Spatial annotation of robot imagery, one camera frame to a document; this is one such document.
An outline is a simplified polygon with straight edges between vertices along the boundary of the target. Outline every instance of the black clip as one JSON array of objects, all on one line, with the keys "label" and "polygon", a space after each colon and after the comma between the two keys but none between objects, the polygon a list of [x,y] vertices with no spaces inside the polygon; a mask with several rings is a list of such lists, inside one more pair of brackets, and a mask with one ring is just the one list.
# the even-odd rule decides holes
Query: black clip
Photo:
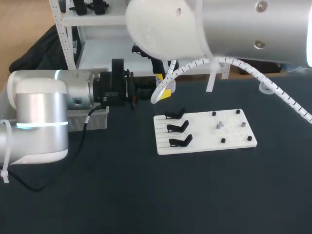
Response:
[{"label": "black clip", "polygon": [[167,130],[168,132],[171,131],[171,132],[176,132],[176,133],[183,133],[185,131],[185,129],[189,126],[189,121],[186,120],[181,127],[179,126],[175,126],[175,125],[172,125],[172,124],[168,124],[167,125]]},{"label": "black clip", "polygon": [[189,134],[185,140],[169,139],[170,147],[187,147],[193,140],[192,134]]},{"label": "black clip", "polygon": [[182,108],[179,114],[165,111],[165,116],[166,116],[166,119],[167,118],[181,119],[184,113],[185,113],[185,108]]}]

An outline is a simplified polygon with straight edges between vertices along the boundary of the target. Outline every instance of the metal screw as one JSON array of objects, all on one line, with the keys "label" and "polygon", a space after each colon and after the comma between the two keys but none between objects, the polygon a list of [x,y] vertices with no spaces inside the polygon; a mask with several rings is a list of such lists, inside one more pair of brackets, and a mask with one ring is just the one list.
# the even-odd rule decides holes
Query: metal screw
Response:
[{"label": "metal screw", "polygon": [[256,5],[257,12],[264,12],[268,8],[268,3],[266,1],[260,1]]},{"label": "metal screw", "polygon": [[254,43],[256,49],[261,50],[265,47],[265,43],[259,40],[256,40]]}]

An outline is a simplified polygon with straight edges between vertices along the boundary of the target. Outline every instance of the wooden floor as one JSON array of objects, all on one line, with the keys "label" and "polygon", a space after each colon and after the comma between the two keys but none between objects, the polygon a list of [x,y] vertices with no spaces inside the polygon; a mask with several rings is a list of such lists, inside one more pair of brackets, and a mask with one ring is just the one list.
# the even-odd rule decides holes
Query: wooden floor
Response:
[{"label": "wooden floor", "polygon": [[0,90],[10,64],[53,24],[49,0],[0,0]]}]

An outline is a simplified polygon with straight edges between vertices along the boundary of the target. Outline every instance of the black table surface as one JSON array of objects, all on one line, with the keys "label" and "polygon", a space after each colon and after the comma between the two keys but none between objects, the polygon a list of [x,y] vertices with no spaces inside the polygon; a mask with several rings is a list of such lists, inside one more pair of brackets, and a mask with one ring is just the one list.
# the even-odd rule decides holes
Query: black table surface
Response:
[{"label": "black table surface", "polygon": [[[273,78],[312,112],[312,77]],[[182,82],[157,105],[110,108],[108,129],[87,133],[83,149],[41,193],[13,178],[0,183],[0,233],[301,234],[312,233],[312,126],[259,82]],[[159,156],[153,116],[164,111],[244,110],[258,146]],[[69,155],[46,165],[11,166],[34,186]]]}]

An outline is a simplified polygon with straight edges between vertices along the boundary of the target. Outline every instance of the white plastic base plate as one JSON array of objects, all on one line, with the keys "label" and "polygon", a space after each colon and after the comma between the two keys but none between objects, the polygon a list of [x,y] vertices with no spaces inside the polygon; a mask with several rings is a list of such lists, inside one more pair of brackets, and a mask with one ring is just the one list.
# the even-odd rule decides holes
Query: white plastic base plate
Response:
[{"label": "white plastic base plate", "polygon": [[[182,126],[184,121],[189,121],[189,126],[183,133],[168,133],[167,124]],[[224,127],[217,129],[217,124],[222,121]],[[156,134],[157,152],[159,155],[172,155],[183,153],[194,153],[214,150],[229,150],[239,148],[251,148],[257,146],[252,129],[242,110],[236,114],[236,110],[188,113],[182,119],[166,119],[165,116],[155,116],[154,126]],[[192,134],[191,143],[183,147],[170,147],[169,139],[185,140]]]}]

